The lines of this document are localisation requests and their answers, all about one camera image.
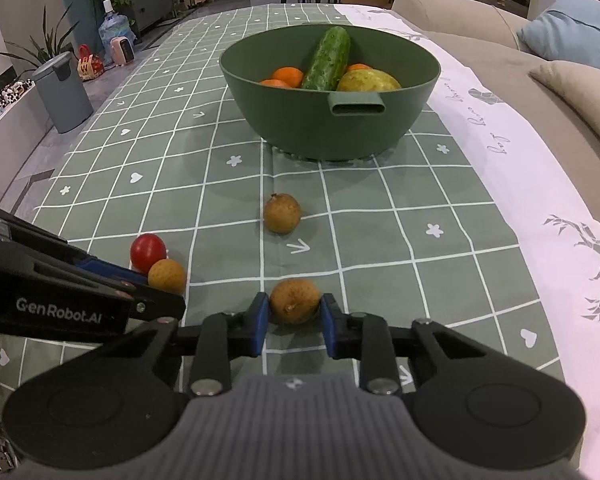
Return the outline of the green cucumber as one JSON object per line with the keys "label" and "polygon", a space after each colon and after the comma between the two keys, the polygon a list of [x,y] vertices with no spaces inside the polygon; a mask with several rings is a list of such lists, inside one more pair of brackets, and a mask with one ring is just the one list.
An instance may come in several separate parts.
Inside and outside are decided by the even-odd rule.
{"label": "green cucumber", "polygon": [[334,91],[348,66],[351,38],[347,29],[331,27],[324,33],[314,51],[301,89]]}

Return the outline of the blue water bottle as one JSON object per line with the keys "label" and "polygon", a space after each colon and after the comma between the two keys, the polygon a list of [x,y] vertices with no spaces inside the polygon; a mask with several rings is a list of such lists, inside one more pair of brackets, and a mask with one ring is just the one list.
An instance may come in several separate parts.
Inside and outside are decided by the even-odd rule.
{"label": "blue water bottle", "polygon": [[111,64],[114,61],[111,57],[110,40],[114,37],[125,36],[134,44],[136,36],[132,32],[129,19],[114,10],[111,0],[104,0],[102,5],[104,6],[105,15],[102,24],[99,25],[98,33],[105,49],[106,64]]}

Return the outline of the beige cushion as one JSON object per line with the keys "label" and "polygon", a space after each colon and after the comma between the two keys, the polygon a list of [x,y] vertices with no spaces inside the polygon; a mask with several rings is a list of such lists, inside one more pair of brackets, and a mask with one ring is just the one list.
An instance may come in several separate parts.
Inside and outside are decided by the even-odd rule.
{"label": "beige cushion", "polygon": [[571,106],[600,137],[600,70],[567,62],[543,62],[530,76]]}

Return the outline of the brown longan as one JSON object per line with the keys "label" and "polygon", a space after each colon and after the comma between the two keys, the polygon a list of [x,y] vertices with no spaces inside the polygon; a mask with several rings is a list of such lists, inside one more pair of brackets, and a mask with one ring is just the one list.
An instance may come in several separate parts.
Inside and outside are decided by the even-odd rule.
{"label": "brown longan", "polygon": [[289,194],[274,193],[263,209],[264,226],[275,234],[289,234],[300,223],[302,210]]}
{"label": "brown longan", "polygon": [[187,284],[186,270],[172,259],[161,259],[149,269],[148,285],[152,288],[182,296]]}
{"label": "brown longan", "polygon": [[279,282],[270,295],[271,318],[276,324],[300,325],[314,318],[320,290],[306,278]]}

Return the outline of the green bowl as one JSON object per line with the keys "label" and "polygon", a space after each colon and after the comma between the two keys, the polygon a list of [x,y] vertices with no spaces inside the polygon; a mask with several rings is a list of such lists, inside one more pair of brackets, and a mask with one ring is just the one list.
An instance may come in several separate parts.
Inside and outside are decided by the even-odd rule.
{"label": "green bowl", "polygon": [[[284,66],[304,74],[324,33],[347,29],[348,66],[362,62],[393,76],[401,89],[384,92],[271,88],[260,81]],[[228,47],[220,67],[251,129],[268,144],[303,158],[342,162],[377,155],[402,138],[441,75],[438,60],[410,40],[381,30],[302,24],[259,32]]]}

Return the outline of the light blue cushion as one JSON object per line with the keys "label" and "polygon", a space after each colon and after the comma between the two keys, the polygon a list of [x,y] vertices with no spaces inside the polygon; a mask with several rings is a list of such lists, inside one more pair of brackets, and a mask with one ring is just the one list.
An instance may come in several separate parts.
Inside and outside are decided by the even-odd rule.
{"label": "light blue cushion", "polygon": [[556,0],[524,25],[518,38],[544,60],[600,70],[600,1]]}

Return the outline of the small orange mandarin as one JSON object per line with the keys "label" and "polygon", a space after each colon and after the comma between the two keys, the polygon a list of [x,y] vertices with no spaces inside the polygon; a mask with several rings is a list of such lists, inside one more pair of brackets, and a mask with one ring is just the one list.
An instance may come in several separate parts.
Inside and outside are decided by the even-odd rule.
{"label": "small orange mandarin", "polygon": [[283,89],[291,88],[291,85],[287,84],[286,81],[283,81],[280,79],[275,79],[275,78],[263,79],[260,81],[260,84],[263,84],[264,86],[271,87],[271,88],[283,88]]}

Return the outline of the large orange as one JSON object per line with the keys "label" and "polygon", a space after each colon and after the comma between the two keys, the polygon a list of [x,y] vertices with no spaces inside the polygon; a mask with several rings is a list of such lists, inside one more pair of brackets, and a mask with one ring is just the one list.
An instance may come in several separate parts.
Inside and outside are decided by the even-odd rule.
{"label": "large orange", "polygon": [[272,73],[271,78],[283,81],[291,88],[299,88],[302,84],[304,73],[297,67],[284,66]]}

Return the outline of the green potted plant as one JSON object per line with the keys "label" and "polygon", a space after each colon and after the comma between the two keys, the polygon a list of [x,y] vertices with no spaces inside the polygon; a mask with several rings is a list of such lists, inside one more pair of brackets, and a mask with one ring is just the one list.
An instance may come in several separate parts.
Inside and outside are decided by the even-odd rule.
{"label": "green potted plant", "polygon": [[67,6],[65,12],[61,15],[57,23],[51,28],[47,28],[47,11],[43,8],[42,14],[42,34],[43,39],[36,41],[32,36],[29,37],[32,48],[20,46],[11,41],[5,41],[6,46],[11,46],[16,49],[23,51],[26,56],[19,55],[12,52],[1,52],[0,56],[3,58],[10,58],[11,60],[17,60],[27,64],[27,68],[19,72],[16,76],[17,79],[23,76],[31,75],[35,70],[40,68],[46,62],[56,58],[56,56],[63,53],[71,53],[75,60],[78,59],[76,51],[74,50],[73,44],[70,41],[70,36],[79,25],[79,22],[75,22],[71,25],[63,34],[59,33],[61,22],[68,15],[71,10],[72,4]]}

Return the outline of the green checked tablecloth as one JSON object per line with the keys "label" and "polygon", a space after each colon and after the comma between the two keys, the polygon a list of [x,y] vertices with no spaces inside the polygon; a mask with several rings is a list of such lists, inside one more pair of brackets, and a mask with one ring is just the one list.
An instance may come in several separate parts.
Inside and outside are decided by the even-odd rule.
{"label": "green checked tablecloth", "polygon": [[[391,32],[440,62],[422,114],[387,151],[314,162],[248,125],[222,53],[309,23]],[[140,234],[158,235],[188,273],[190,324],[295,278],[349,312],[452,327],[580,394],[580,467],[600,478],[600,152],[532,64],[345,6],[200,18],[112,92],[33,221],[117,264]]]}

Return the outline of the red cherry tomato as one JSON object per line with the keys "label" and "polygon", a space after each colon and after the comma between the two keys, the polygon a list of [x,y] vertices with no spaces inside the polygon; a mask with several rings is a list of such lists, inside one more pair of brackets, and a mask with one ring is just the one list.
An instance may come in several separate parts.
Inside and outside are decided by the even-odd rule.
{"label": "red cherry tomato", "polygon": [[166,245],[154,233],[138,236],[130,247],[130,260],[137,272],[147,274],[158,261],[166,258]]}

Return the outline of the pink small heater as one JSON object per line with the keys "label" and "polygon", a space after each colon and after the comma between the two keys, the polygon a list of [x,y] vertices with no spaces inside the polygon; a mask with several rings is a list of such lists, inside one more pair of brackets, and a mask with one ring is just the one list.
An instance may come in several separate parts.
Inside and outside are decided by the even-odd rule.
{"label": "pink small heater", "polygon": [[111,57],[117,66],[131,64],[135,60],[132,42],[125,36],[114,37],[110,40]]}

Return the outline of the beige sofa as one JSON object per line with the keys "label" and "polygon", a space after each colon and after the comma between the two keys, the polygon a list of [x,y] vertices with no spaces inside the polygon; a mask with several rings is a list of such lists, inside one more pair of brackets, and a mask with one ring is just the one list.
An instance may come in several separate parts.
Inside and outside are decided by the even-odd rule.
{"label": "beige sofa", "polygon": [[600,222],[600,132],[531,77],[544,61],[517,39],[527,21],[475,0],[394,0],[392,10],[530,122]]}

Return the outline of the grey trash bin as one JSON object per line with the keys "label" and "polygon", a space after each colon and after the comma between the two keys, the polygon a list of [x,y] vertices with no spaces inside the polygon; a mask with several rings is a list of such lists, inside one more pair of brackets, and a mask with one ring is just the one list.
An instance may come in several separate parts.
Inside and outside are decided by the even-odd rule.
{"label": "grey trash bin", "polygon": [[31,79],[59,133],[76,128],[94,113],[72,52],[54,56],[38,67]]}

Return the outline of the red toy basket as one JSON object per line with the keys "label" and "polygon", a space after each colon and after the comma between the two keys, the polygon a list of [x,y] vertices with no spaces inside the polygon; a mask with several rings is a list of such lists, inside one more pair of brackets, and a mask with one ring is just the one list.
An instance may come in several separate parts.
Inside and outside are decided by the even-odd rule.
{"label": "red toy basket", "polygon": [[82,81],[89,81],[102,76],[105,65],[99,56],[94,54],[86,44],[79,47],[78,74]]}

